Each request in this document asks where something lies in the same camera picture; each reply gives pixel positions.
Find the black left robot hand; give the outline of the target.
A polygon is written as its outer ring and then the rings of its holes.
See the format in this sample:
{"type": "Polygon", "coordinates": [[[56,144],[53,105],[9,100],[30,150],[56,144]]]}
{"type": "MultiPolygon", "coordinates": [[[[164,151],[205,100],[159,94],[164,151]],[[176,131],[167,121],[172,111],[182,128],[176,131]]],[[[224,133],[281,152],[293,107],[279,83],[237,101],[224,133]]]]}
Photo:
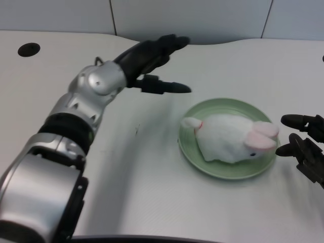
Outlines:
{"type": "Polygon", "coordinates": [[[164,35],[157,40],[146,40],[137,43],[124,51],[114,62],[120,66],[126,77],[127,88],[139,88],[143,93],[190,93],[191,88],[180,83],[168,83],[150,73],[165,65],[171,54],[186,47],[190,38],[164,35]]]}

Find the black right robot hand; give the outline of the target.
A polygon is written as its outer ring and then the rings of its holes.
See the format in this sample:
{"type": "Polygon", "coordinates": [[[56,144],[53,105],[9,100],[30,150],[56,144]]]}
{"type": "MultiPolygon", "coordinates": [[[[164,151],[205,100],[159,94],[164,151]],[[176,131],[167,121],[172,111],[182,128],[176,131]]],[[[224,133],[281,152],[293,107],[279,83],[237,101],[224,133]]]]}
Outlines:
{"type": "Polygon", "coordinates": [[[323,117],[286,114],[281,123],[287,127],[305,132],[309,138],[302,139],[291,133],[289,143],[276,149],[275,154],[281,157],[295,157],[296,168],[311,182],[323,186],[323,152],[317,143],[323,143],[323,117]]]}

